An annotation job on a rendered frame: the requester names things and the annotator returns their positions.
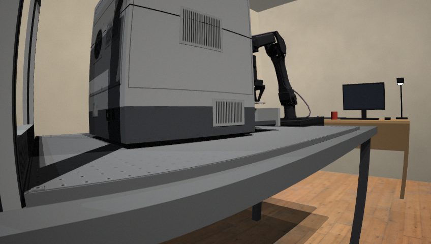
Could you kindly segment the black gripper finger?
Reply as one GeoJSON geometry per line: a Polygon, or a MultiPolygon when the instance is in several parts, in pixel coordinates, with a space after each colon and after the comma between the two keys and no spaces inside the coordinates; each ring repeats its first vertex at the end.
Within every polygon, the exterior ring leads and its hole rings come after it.
{"type": "Polygon", "coordinates": [[[262,96],[262,94],[263,94],[264,90],[265,90],[265,86],[254,87],[255,102],[259,102],[259,101],[260,101],[261,96],[262,96]],[[260,90],[260,93],[259,93],[258,99],[257,99],[257,97],[256,97],[256,91],[257,91],[257,90],[260,90]]]}

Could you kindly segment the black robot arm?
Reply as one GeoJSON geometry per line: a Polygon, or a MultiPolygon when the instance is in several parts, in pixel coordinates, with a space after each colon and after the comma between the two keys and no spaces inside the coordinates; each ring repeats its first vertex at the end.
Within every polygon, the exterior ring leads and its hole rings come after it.
{"type": "Polygon", "coordinates": [[[259,52],[258,48],[264,46],[267,55],[271,58],[279,85],[279,100],[284,106],[285,117],[280,120],[304,120],[309,117],[296,118],[295,105],[297,97],[292,89],[285,66],[286,46],[278,31],[252,37],[253,53],[259,52]],[[276,40],[275,40],[276,38],[276,40]],[[277,43],[275,43],[277,41],[277,43]],[[269,45],[270,44],[270,45],[269,45]]]}

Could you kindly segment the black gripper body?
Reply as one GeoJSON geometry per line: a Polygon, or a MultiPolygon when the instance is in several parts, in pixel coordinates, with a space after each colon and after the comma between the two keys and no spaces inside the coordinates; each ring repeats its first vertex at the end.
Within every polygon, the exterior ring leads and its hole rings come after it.
{"type": "Polygon", "coordinates": [[[263,80],[257,79],[257,68],[256,67],[254,67],[254,86],[255,87],[265,86],[265,85],[263,85],[263,80]]]}

